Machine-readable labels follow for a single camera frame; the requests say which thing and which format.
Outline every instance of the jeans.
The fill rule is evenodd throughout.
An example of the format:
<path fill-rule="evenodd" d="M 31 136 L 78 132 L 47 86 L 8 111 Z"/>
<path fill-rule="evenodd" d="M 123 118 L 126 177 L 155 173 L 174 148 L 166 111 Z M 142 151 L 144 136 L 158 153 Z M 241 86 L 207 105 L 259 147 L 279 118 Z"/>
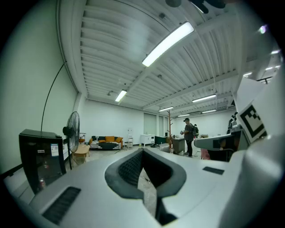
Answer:
<path fill-rule="evenodd" d="M 192 156 L 192 141 L 187 141 L 186 140 L 186 144 L 187 144 L 187 153 L 189 153 L 189 157 L 191 157 Z"/>

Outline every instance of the wooden coat rack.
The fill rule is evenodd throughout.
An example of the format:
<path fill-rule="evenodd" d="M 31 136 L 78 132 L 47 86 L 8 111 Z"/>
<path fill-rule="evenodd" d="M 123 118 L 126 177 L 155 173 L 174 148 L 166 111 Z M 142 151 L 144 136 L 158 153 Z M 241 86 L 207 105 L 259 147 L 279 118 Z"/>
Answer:
<path fill-rule="evenodd" d="M 168 112 L 168 120 L 169 120 L 169 130 L 167 130 L 169 132 L 169 152 L 171 151 L 171 125 L 173 123 L 171 123 L 172 119 L 170 120 L 170 111 L 167 111 Z"/>

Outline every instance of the vent grille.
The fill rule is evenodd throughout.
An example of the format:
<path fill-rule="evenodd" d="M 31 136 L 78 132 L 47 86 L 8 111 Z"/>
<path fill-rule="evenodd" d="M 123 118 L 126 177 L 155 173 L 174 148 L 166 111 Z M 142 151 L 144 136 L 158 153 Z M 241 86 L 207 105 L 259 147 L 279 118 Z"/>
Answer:
<path fill-rule="evenodd" d="M 43 216 L 58 225 L 80 191 L 79 188 L 68 187 L 43 213 Z"/>

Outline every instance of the sofa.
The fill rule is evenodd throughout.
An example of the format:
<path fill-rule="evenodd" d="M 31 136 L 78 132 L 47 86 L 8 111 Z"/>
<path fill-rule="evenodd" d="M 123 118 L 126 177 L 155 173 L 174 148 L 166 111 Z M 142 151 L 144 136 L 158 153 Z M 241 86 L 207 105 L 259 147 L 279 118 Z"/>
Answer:
<path fill-rule="evenodd" d="M 116 136 L 92 136 L 89 140 L 90 149 L 120 150 L 123 148 L 123 138 Z"/>

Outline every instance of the backpack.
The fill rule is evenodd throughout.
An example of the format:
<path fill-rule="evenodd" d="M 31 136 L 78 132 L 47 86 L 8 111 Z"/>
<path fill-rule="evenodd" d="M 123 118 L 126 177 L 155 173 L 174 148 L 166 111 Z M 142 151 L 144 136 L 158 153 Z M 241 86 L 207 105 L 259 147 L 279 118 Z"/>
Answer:
<path fill-rule="evenodd" d="M 196 128 L 195 128 L 194 125 L 192 125 L 192 133 L 193 133 L 194 136 L 196 136 Z"/>
<path fill-rule="evenodd" d="M 197 126 L 193 126 L 194 129 L 195 129 L 195 132 L 196 132 L 196 135 L 195 136 L 198 136 L 199 135 L 199 129 L 197 128 Z"/>

